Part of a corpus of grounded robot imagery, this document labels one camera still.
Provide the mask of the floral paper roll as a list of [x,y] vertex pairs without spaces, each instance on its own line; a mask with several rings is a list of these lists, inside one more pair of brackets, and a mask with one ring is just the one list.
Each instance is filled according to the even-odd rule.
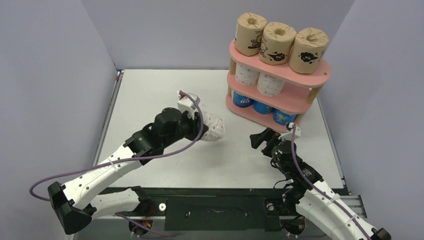
[[202,112],[203,116],[203,134],[200,138],[205,142],[216,142],[222,140],[225,136],[225,122],[224,120],[210,112]]
[[285,81],[265,73],[260,73],[257,81],[257,90],[267,97],[276,97],[283,89]]

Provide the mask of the pink three-tier shelf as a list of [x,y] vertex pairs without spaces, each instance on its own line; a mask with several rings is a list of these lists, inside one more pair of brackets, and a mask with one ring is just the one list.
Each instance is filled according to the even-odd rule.
[[[272,128],[277,132],[284,132],[286,127],[273,120],[272,114],[260,114],[252,106],[238,107],[233,103],[231,93],[246,96],[252,100],[278,109],[288,115],[296,115],[294,119],[298,125],[303,115],[310,109],[315,98],[331,76],[331,67],[322,59],[317,70],[312,74],[294,72],[287,64],[269,65],[262,62],[258,56],[246,56],[235,48],[235,40],[229,44],[230,69],[227,74],[228,91],[225,99],[227,108],[236,115],[256,122],[262,126]],[[277,96],[265,96],[256,86],[241,85],[236,80],[236,65],[241,64],[255,71],[284,81],[281,92]]]

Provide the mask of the brown roll cartoon print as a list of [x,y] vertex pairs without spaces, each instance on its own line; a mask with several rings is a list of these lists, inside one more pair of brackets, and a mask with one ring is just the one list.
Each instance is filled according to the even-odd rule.
[[272,66],[286,64],[296,35],[296,30],[290,25],[268,23],[263,30],[259,59]]

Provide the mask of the brown roll black print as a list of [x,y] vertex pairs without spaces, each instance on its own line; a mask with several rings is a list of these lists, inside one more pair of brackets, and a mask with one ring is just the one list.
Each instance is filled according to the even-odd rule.
[[320,64],[330,40],[317,28],[307,27],[299,31],[294,39],[288,66],[298,74],[312,74]]

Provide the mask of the brown roll with barcode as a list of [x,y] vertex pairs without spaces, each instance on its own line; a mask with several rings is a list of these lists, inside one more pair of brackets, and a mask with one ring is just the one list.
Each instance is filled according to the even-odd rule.
[[234,46],[245,56],[258,54],[267,20],[258,14],[246,12],[237,19]]

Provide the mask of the blue paper roll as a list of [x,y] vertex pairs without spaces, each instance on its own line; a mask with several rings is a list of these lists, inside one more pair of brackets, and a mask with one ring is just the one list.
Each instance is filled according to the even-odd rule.
[[250,107],[255,101],[250,97],[241,95],[235,91],[231,94],[232,103],[239,108]]

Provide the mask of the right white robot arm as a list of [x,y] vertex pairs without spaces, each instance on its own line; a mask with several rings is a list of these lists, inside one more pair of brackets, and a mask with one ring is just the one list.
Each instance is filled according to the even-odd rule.
[[250,144],[270,158],[270,164],[285,177],[290,189],[282,194],[282,207],[316,225],[332,240],[390,240],[384,228],[376,228],[356,214],[324,180],[322,175],[297,154],[296,137],[300,128],[288,126],[288,132],[271,128],[251,134]]

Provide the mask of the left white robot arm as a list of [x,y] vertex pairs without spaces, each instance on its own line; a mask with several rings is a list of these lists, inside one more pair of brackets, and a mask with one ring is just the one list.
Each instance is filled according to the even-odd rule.
[[50,184],[48,198],[65,234],[75,234],[99,217],[145,214],[149,201],[141,187],[119,190],[111,184],[153,159],[166,157],[165,149],[182,139],[192,143],[211,140],[212,132],[221,130],[222,120],[217,123],[210,114],[191,107],[165,108],[98,165],[73,180]]

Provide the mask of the floral roll on shelf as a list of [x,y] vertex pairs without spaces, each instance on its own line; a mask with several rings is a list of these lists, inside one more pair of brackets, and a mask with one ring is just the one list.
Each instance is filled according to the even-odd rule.
[[259,71],[254,70],[244,64],[236,64],[235,79],[239,84],[243,86],[254,86],[258,82],[259,76]]

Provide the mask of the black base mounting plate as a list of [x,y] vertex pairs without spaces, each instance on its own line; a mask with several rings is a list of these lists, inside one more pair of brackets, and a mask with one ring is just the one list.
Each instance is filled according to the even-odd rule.
[[306,221],[271,188],[147,187],[141,206],[126,217],[164,220],[165,231],[245,231],[300,233]]

